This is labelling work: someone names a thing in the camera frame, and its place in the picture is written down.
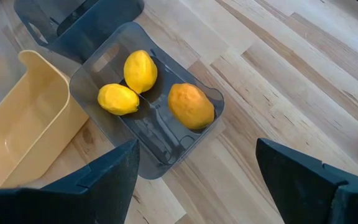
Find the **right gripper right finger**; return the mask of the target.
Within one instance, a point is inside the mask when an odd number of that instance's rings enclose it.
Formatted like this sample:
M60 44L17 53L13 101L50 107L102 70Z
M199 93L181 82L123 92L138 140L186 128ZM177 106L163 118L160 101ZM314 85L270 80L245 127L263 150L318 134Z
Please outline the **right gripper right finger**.
M358 176L267 138L255 155L285 223L358 224Z

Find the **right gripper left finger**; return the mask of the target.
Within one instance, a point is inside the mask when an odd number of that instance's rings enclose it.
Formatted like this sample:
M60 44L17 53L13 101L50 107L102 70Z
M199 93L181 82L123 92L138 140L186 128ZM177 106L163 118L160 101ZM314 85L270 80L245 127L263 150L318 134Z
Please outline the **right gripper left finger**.
M41 189L0 189L0 223L124 223L139 161L130 140Z

